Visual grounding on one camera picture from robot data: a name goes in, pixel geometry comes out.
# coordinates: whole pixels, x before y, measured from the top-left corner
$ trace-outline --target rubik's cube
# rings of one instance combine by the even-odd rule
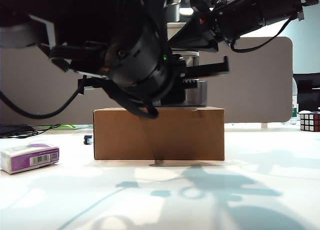
[[[320,131],[320,112],[300,114],[300,129],[302,131]]]

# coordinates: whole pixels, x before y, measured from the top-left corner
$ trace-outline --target gray panel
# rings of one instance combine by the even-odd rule
[[[76,90],[82,76],[51,64],[38,48],[1,49],[1,90],[22,109],[45,114],[59,108]],[[94,109],[118,107],[102,89],[85,91],[59,115],[28,119],[0,101],[0,124],[92,124]]]
[[[265,38],[242,39],[255,46]],[[226,122],[280,122],[289,119],[292,100],[292,44],[277,38],[247,54],[232,53],[220,45],[219,53],[200,53],[200,64],[230,56],[228,76],[209,79],[208,105],[224,107]],[[1,90],[24,110],[44,114],[56,110],[77,87],[79,74],[62,72],[37,48],[1,49]],[[101,89],[78,95],[58,116],[32,120],[13,112],[0,101],[0,124],[91,124],[92,110],[117,107]]]
[[[257,46],[268,38],[242,38],[237,48]],[[278,37],[251,53],[200,52],[200,64],[229,56],[230,73],[208,78],[208,105],[225,108],[226,122],[285,122],[292,114],[293,46]]]

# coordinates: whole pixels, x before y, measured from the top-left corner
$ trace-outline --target brown cardboard box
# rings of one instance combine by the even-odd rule
[[[155,120],[123,108],[93,112],[95,159],[224,160],[224,109],[160,108]]]

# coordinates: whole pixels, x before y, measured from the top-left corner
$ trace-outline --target purple box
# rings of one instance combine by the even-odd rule
[[[31,170],[59,161],[59,148],[47,144],[31,144],[1,150],[1,167],[9,174]]]

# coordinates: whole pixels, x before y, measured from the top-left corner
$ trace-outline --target black cable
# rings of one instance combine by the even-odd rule
[[[77,90],[71,95],[71,97],[59,109],[57,109],[56,111],[53,111],[51,113],[44,114],[44,115],[32,114],[27,111],[24,111],[23,109],[16,106],[11,100],[9,100],[9,98],[7,96],[5,96],[5,94],[2,91],[0,91],[0,99],[7,106],[9,106],[12,110],[14,110],[15,112],[19,113],[20,115],[22,115],[24,117],[28,117],[31,119],[38,119],[38,120],[39,119],[47,119],[47,118],[54,117],[57,114],[59,114],[61,111],[63,111],[75,99],[77,94],[79,94],[83,91],[86,78],[87,78],[87,76],[83,76],[83,78],[82,78],[83,80],[82,80],[81,84],[78,86]]]
[[[252,52],[252,51],[255,51],[255,50],[258,50],[260,48],[262,48],[263,46],[267,45],[268,43],[270,43],[272,40],[274,40],[278,35],[280,35],[284,30],[285,28],[288,26],[288,24],[292,21],[292,20],[295,20],[297,17],[296,17],[296,14],[293,14],[286,22],[285,24],[282,26],[282,28],[280,29],[280,31],[275,35],[273,36],[271,39],[269,39],[268,41],[264,42],[262,45],[259,45],[259,46],[256,46],[256,47],[252,47],[252,48],[246,48],[246,49],[236,49],[235,48],[235,43],[237,41],[238,38],[234,38],[234,40],[232,41],[231,45],[230,45],[230,48],[233,52],[236,52],[236,53],[248,53],[248,52]]]
[[[43,126],[48,126],[45,129],[34,129],[33,127],[43,127]],[[14,127],[14,128],[21,128],[21,129],[17,129],[17,130],[13,130],[10,131],[4,135],[0,135],[0,139],[8,139],[8,138],[14,138],[14,139],[25,139],[31,136],[36,136],[36,135],[40,135],[46,131],[49,131],[51,129],[55,129],[60,127],[60,124],[56,124],[56,125],[2,125],[1,127]]]

